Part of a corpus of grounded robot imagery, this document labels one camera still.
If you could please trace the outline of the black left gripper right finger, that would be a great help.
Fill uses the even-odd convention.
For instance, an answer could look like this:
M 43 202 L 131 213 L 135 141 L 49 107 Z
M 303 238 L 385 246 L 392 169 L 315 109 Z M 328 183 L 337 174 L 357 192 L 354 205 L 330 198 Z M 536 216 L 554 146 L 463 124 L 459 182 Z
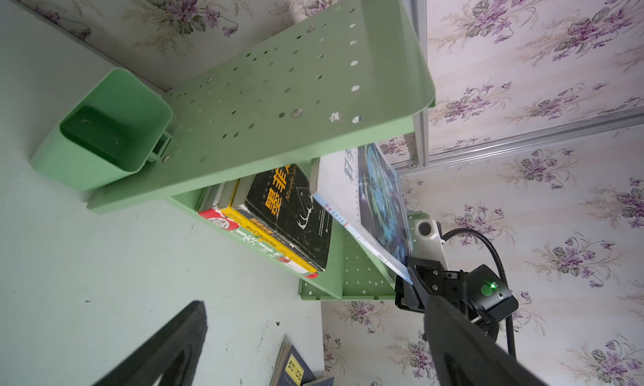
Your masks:
M 424 339 L 441 385 L 543 384 L 443 297 L 424 306 Z

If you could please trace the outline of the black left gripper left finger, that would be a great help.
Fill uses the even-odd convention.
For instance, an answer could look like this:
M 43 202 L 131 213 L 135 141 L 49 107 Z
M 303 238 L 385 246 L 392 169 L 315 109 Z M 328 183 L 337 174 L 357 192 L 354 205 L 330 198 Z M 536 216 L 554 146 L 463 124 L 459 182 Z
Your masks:
M 194 300 L 97 385 L 191 385 L 208 331 L 206 305 Z

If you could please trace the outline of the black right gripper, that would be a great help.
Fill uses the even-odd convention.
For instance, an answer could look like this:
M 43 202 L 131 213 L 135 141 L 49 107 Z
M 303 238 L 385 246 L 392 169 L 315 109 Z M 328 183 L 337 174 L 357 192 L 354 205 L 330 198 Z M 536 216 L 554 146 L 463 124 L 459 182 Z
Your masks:
M 424 313 L 429 296 L 440 296 L 460 313 L 468 312 L 467 272 L 446 270 L 442 263 L 418 257 L 409 257 L 407 268 L 412 283 L 396 278 L 395 305 L 401 310 Z

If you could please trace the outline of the white science youth magazine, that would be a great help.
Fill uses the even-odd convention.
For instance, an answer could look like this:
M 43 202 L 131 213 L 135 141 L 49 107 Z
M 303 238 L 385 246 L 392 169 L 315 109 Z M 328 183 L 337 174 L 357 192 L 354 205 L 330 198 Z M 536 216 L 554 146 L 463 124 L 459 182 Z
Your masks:
M 377 144 L 316 159 L 310 194 L 372 258 L 413 283 L 407 267 L 412 240 L 398 173 Z

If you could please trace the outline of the green nature encyclopedia book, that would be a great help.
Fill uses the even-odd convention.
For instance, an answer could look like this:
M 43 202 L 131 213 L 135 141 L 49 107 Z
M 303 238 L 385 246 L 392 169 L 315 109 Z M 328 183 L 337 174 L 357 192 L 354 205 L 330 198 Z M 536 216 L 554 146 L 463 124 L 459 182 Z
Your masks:
M 259 250 L 262 254 L 270 258 L 271 260 L 278 262 L 278 260 L 273 259 L 273 257 L 280 257 L 280 253 L 276 252 L 273 248 L 265 243 L 260 242 L 253 234 L 251 234 L 245 228 L 240 227 L 230 218 L 227 218 L 220 212 L 219 203 L 221 196 L 223 194 L 222 184 L 215 186 L 208 186 L 201 190 L 201 194 L 198 197 L 196 203 L 196 211 L 198 215 L 205 219 L 206 221 L 215 224 L 222 230 L 231 233 L 237 238 L 241 239 L 243 242 L 248 243 Z M 288 267 L 286 264 L 278 262 L 284 267 L 289 268 L 292 272 L 297 273 L 291 267 Z

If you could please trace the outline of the black book yellow title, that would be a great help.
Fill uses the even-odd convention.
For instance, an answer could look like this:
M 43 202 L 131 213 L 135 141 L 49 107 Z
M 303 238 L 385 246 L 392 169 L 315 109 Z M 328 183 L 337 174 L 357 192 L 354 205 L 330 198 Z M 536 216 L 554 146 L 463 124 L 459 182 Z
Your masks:
M 256 174 L 243 191 L 239 210 L 267 235 L 319 272 L 326 270 L 332 218 L 310 194 L 296 164 Z

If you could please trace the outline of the yellow cartoon cover book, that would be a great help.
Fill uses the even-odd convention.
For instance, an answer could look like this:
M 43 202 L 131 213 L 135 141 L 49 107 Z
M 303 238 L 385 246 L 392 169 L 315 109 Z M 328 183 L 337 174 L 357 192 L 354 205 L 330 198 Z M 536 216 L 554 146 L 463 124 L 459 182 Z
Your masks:
M 223 194 L 219 203 L 220 212 L 230 218 L 240 227 L 245 228 L 253 234 L 260 242 L 269 245 L 276 252 L 280 253 L 280 257 L 273 257 L 278 262 L 286 264 L 294 271 L 309 279 L 318 277 L 318 270 L 303 258 L 297 255 L 291 248 L 288 248 L 283 243 L 278 241 L 273 235 L 269 234 L 266 230 L 262 229 L 257 223 L 246 218 L 239 211 L 232 207 L 232 202 L 239 184 L 239 180 L 228 181 L 222 184 Z

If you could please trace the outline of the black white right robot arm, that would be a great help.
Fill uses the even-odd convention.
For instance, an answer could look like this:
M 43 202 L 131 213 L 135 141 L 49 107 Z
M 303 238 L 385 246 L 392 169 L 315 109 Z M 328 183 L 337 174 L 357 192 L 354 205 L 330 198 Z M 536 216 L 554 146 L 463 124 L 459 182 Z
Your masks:
M 408 270 L 413 282 L 397 277 L 395 305 L 401 310 L 423 313 L 427 298 L 440 296 L 489 338 L 496 340 L 501 322 L 505 322 L 506 327 L 513 325 L 518 300 L 507 286 L 498 251 L 485 235 L 471 228 L 456 228 L 440 239 L 448 241 L 461 235 L 471 235 L 481 241 L 490 252 L 496 270 L 483 264 L 471 272 L 452 271 L 437 260 L 411 257 Z

